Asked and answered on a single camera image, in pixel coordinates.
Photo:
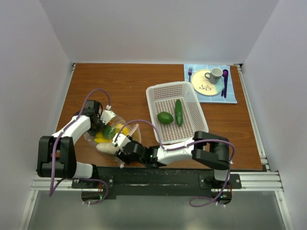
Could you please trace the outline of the fake white radish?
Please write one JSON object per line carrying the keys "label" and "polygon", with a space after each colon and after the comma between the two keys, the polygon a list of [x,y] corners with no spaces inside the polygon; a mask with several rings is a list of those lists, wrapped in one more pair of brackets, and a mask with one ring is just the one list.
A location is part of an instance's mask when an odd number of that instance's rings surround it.
{"label": "fake white radish", "polygon": [[114,147],[110,142],[98,143],[96,149],[99,152],[114,155],[117,152],[117,147]]}

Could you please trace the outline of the fake green lime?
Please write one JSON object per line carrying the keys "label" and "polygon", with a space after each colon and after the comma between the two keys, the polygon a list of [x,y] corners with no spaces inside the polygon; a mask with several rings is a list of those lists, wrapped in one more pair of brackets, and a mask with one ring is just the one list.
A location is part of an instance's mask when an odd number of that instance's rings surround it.
{"label": "fake green lime", "polygon": [[157,115],[157,119],[161,124],[169,125],[174,121],[173,116],[168,112],[160,112]]}

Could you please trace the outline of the fake green cucumber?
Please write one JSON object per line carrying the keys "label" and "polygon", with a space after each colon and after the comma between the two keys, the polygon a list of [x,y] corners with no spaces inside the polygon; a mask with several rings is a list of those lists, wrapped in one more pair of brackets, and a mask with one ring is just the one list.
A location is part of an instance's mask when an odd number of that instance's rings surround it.
{"label": "fake green cucumber", "polygon": [[176,124],[180,127],[183,124],[183,110],[182,110],[182,102],[177,99],[175,103],[175,119]]}

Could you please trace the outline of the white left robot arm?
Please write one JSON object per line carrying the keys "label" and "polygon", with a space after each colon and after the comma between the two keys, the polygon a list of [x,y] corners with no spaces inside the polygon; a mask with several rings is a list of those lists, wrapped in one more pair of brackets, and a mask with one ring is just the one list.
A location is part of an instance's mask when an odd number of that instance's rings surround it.
{"label": "white left robot arm", "polygon": [[51,136],[42,136],[38,145],[37,174],[39,177],[81,179],[89,188],[99,184],[96,165],[76,160],[74,144],[84,134],[95,136],[106,125],[101,121],[102,105],[88,100],[81,114]]}

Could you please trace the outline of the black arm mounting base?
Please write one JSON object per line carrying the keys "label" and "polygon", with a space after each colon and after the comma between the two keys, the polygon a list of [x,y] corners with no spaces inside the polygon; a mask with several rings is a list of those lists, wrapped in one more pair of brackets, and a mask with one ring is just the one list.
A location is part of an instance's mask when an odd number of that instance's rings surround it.
{"label": "black arm mounting base", "polygon": [[83,201],[117,196],[207,196],[221,191],[223,182],[208,169],[149,169],[142,167],[95,167],[95,181],[73,182],[82,189]]}

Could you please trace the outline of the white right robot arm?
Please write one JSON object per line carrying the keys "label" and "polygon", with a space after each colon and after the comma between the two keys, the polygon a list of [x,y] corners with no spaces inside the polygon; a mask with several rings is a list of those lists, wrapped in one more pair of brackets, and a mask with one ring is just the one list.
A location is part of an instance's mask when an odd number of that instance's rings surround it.
{"label": "white right robot arm", "polygon": [[116,157],[126,164],[138,162],[147,168],[159,168],[184,160],[194,160],[214,171],[214,184],[225,188],[230,184],[230,164],[235,153],[229,139],[197,131],[177,144],[145,147],[130,136],[116,134],[112,145],[118,147]]}

